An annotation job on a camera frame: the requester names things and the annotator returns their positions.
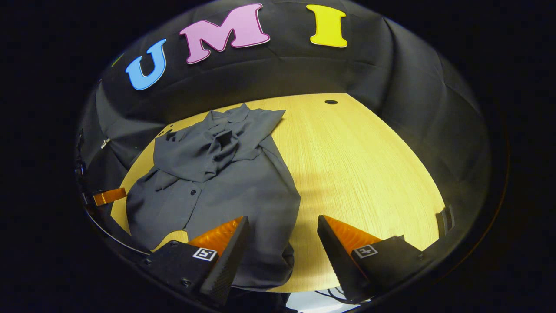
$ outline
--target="orange tab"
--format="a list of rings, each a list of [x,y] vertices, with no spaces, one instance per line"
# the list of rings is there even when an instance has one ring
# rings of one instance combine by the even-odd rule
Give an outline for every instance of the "orange tab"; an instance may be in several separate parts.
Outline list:
[[[355,228],[344,222],[340,222],[337,219],[333,219],[326,215],[323,215],[328,225],[336,235],[336,238],[340,241],[342,246],[344,246],[345,251],[351,257],[351,252],[367,244],[373,244],[375,242],[382,241],[382,239],[376,238],[375,236],[366,233],[358,228]]]
[[[93,195],[95,203],[97,206],[114,202],[116,200],[127,197],[126,190],[124,188],[118,188],[113,190],[108,190],[105,192],[97,193]]]
[[[218,255],[222,256],[242,218],[243,216],[222,224],[198,236],[197,238],[190,240],[187,244],[199,248],[216,250],[218,251]]]

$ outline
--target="pink letter m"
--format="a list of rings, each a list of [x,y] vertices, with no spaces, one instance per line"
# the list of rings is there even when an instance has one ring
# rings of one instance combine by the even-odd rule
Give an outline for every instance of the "pink letter m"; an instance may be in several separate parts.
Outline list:
[[[203,48],[202,41],[218,52],[224,51],[232,31],[236,38],[232,47],[243,48],[260,45],[270,40],[270,36],[262,32],[259,23],[259,9],[262,4],[255,3],[233,9],[221,26],[208,21],[198,21],[187,26],[180,32],[187,38],[189,46],[188,64],[202,61],[210,55],[210,51]]]

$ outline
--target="letter u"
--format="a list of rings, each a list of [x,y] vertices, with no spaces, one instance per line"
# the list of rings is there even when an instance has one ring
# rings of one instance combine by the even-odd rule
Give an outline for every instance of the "letter u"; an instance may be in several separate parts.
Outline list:
[[[162,76],[164,70],[166,69],[166,56],[164,55],[164,49],[162,48],[162,45],[164,45],[165,42],[166,39],[162,39],[147,50],[147,53],[152,56],[152,61],[155,64],[155,68],[149,75],[143,75],[143,71],[141,70],[142,56],[139,56],[127,66],[126,73],[130,76],[133,88],[137,90],[147,89]]]

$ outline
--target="shirt collar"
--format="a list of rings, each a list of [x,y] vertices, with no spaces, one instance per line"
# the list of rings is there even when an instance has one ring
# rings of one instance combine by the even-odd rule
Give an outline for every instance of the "shirt collar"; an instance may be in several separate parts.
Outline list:
[[[245,103],[239,107],[227,110],[224,113],[211,110],[207,114],[203,122],[205,122],[209,126],[209,128],[218,125],[219,123],[216,122],[216,120],[218,119],[224,119],[228,123],[239,123],[245,120],[245,118],[249,114],[249,111],[250,109]]]

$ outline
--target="wooden table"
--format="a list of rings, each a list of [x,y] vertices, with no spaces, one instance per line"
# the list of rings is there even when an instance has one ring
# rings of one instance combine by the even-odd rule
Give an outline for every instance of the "wooden table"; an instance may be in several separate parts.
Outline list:
[[[325,100],[335,100],[337,104],[326,104]],[[435,214],[444,208],[444,202],[433,179],[405,142],[353,97],[285,96],[247,102],[247,106],[286,110],[272,138],[301,195],[290,239],[295,250],[294,270],[286,284],[271,292],[339,286],[316,232],[321,214],[381,239],[403,234],[420,250],[438,239]],[[159,135],[200,122],[206,114],[176,121]],[[126,191],[153,166],[153,150],[154,140],[124,178],[121,187]],[[114,202],[112,217],[129,232],[125,198]],[[187,233],[170,233],[157,249],[170,240],[187,242]]]

